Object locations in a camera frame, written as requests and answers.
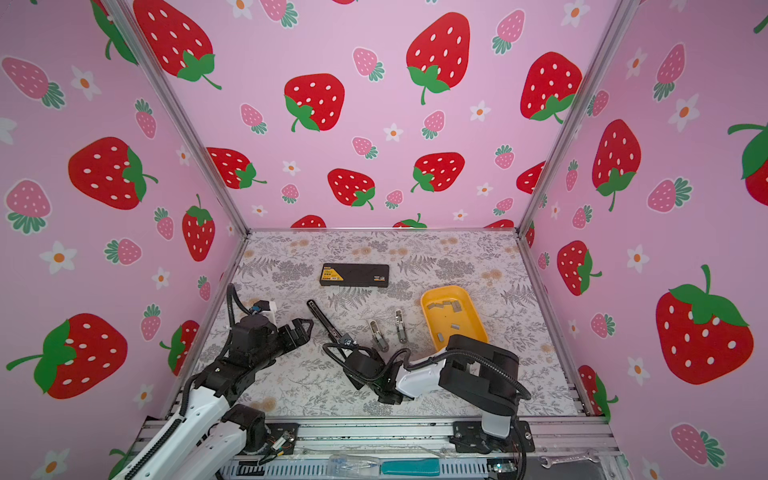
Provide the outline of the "black stapler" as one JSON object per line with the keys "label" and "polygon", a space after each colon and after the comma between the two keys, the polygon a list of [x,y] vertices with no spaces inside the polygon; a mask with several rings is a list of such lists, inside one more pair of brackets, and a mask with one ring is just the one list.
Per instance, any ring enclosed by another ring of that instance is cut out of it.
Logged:
{"label": "black stapler", "polygon": [[313,316],[321,323],[321,325],[326,329],[329,339],[335,339],[341,337],[342,334],[330,321],[330,319],[323,313],[323,311],[320,309],[318,304],[314,300],[308,300],[306,302],[308,309],[313,314]]}

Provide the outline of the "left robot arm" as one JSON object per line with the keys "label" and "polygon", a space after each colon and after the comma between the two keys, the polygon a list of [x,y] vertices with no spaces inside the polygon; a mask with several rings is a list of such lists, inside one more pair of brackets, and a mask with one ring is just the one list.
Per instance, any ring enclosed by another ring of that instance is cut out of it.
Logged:
{"label": "left robot arm", "polygon": [[238,400],[258,372],[309,343],[314,321],[298,318],[278,327],[270,302],[247,307],[232,284],[226,308],[222,351],[185,382],[176,412],[116,479],[213,479],[237,454],[268,444],[265,413]]}

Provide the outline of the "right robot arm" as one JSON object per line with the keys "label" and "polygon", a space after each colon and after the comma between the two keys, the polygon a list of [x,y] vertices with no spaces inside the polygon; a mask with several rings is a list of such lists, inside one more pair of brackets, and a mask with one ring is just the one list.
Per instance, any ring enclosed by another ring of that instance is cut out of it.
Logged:
{"label": "right robot arm", "polygon": [[369,347],[328,342],[323,352],[360,389],[385,405],[446,391],[481,411],[479,422],[456,422],[449,442],[459,453],[518,453],[532,450],[519,425],[519,403],[532,398],[518,380],[519,357],[502,348],[456,334],[437,353],[413,362],[401,348],[389,360]]}

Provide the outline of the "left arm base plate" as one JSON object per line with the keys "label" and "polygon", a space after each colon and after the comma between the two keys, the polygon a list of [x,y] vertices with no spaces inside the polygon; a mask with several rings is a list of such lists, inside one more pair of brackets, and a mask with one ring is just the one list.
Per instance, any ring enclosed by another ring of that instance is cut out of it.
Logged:
{"label": "left arm base plate", "polygon": [[298,438],[298,423],[267,423],[264,444],[257,451],[258,455],[265,456],[268,453],[292,455]]}

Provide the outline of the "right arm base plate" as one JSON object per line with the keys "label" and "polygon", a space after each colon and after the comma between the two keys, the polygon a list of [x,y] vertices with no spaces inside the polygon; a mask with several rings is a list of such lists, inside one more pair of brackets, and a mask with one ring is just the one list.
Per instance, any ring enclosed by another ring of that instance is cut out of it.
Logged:
{"label": "right arm base plate", "polygon": [[483,431],[480,421],[456,421],[452,424],[449,442],[458,453],[532,453],[535,451],[533,434],[528,422],[519,419],[511,423],[505,438],[492,436]]}

